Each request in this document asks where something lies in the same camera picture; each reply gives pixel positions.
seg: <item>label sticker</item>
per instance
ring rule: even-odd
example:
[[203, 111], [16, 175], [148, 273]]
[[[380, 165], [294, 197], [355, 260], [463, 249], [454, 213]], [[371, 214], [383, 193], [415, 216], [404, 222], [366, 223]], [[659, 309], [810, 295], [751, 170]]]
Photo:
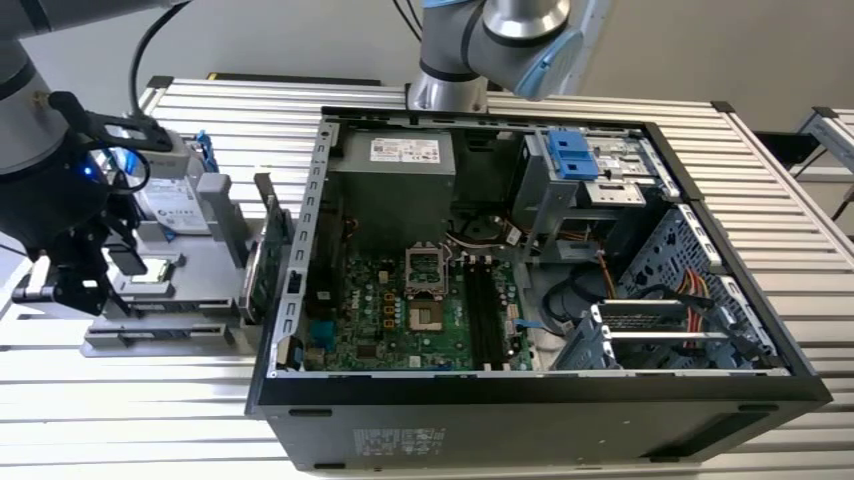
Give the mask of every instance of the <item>label sticker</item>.
[[143, 194], [161, 225], [177, 233], [207, 233], [209, 231], [196, 194], [187, 180], [152, 178]]
[[442, 453], [444, 428], [358, 428], [352, 433], [363, 457]]
[[371, 140], [372, 162], [442, 163], [439, 140], [375, 138]]
[[516, 227], [510, 227], [510, 233], [507, 234], [507, 243], [515, 247], [519, 243], [520, 237], [522, 231]]

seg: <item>white wall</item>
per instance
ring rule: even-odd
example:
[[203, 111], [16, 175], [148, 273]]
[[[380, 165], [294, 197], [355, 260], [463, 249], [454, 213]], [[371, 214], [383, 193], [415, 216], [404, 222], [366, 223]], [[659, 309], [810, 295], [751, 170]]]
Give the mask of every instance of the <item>white wall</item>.
[[854, 107], [854, 1], [615, 0], [580, 93], [727, 100], [754, 129]]
[[[51, 87], [73, 91], [89, 110], [127, 110], [131, 55], [161, 13], [149, 10], [27, 39]], [[140, 89], [152, 75], [204, 78], [213, 71], [402, 85], [418, 72], [418, 52], [390, 0], [196, 0], [148, 47]]]

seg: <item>motherboard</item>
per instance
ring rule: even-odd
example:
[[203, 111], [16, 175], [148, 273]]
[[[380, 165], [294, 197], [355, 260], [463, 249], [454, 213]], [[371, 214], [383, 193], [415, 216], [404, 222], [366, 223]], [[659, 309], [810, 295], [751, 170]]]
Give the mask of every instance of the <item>motherboard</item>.
[[[512, 322], [522, 313], [510, 265], [496, 262], [475, 269], [466, 260], [451, 261], [444, 254], [430, 258], [427, 249], [410, 250], [398, 258], [354, 255], [347, 259], [336, 318], [312, 323], [308, 367], [326, 371], [530, 370], [526, 336], [515, 332]], [[491, 295], [478, 293], [476, 299], [472, 288], [482, 286], [471, 284], [475, 270], [483, 271], [480, 283], [492, 289]], [[414, 289], [414, 285], [432, 288]], [[483, 321], [491, 322], [488, 329], [498, 335], [491, 345], [492, 355], [500, 356], [500, 362], [486, 367], [478, 356], [484, 332], [476, 327]]]

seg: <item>blue plastic clip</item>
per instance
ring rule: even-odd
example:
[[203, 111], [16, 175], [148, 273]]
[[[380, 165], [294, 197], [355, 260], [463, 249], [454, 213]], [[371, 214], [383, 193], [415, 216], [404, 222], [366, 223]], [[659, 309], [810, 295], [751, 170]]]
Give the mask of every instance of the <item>blue plastic clip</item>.
[[204, 130], [196, 135], [196, 142], [201, 145], [204, 171], [219, 173], [219, 164], [216, 163], [216, 158], [213, 158], [213, 142], [211, 142], [211, 137], [204, 133]]
[[590, 153], [587, 140], [578, 130], [548, 130], [548, 153], [564, 180], [595, 180], [599, 176], [596, 159]]

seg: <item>gray robot arm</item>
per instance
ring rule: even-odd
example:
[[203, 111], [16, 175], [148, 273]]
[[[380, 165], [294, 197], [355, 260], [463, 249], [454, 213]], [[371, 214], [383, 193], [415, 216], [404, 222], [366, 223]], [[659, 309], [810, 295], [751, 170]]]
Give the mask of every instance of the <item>gray robot arm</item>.
[[542, 100], [566, 78], [583, 44], [570, 0], [423, 0], [415, 110], [486, 111], [486, 79]]

